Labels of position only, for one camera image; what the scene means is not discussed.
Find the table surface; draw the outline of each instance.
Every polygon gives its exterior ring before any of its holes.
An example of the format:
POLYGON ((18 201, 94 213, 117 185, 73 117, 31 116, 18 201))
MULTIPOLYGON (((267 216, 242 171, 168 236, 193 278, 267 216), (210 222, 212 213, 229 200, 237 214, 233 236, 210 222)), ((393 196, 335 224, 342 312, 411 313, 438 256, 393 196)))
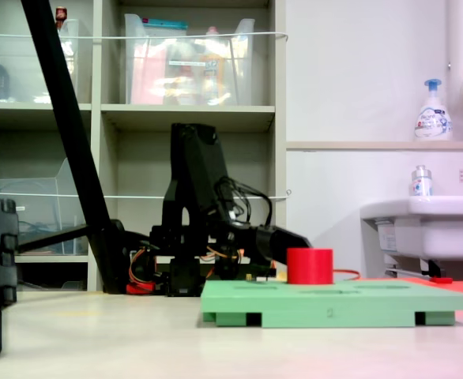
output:
POLYGON ((201 322, 199 298, 24 292, 0 379, 463 378, 454 327, 261 329, 201 322))

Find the spray bottle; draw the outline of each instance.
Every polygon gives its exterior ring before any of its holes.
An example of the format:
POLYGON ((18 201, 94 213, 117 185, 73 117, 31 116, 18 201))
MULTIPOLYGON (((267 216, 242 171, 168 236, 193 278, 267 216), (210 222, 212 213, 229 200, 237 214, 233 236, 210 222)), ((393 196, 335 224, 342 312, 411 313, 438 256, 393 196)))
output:
POLYGON ((421 107, 420 115, 414 129, 416 141, 450 141, 453 137, 453 123, 442 105, 437 87, 442 82, 439 79, 425 81, 429 96, 421 107))

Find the clear plastic bin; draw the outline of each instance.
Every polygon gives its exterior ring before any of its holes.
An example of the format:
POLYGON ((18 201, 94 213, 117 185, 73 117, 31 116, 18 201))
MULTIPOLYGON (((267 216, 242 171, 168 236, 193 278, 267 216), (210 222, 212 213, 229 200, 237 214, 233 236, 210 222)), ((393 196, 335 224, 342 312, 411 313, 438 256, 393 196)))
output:
MULTIPOLYGON (((9 198, 16 202, 20 242, 85 223, 81 203, 76 195, 77 190, 67 159, 55 178, 0 179, 0 198, 9 198), (41 194, 54 196, 36 196, 41 194)), ((85 255, 88 253, 88 240, 86 237, 76 238, 32 253, 85 255)))
MULTIPOLYGON (((126 40, 126 103, 251 105, 252 36, 149 39, 139 16, 125 19, 139 37, 126 40)), ((244 19, 235 33, 253 30, 244 19)))
MULTIPOLYGON (((66 20, 60 31, 63 53, 79 103, 91 101, 92 40, 79 20, 66 20)), ((0 36, 0 102, 50 103, 31 38, 0 36)))

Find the green board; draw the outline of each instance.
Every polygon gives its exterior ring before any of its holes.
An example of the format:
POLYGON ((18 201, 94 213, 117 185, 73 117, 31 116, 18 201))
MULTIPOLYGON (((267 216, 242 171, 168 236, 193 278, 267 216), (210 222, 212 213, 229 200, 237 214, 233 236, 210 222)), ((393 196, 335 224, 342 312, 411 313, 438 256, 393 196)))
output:
POLYGON ((324 286, 209 280, 203 321, 263 328, 454 325, 463 294, 402 280, 344 281, 324 286))

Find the red block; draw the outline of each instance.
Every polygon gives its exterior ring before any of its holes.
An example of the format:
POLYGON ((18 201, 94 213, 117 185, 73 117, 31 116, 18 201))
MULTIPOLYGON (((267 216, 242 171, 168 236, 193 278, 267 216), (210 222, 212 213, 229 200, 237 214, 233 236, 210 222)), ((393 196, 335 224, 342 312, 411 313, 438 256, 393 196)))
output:
POLYGON ((288 249, 289 284, 333 284, 333 250, 312 247, 288 249))

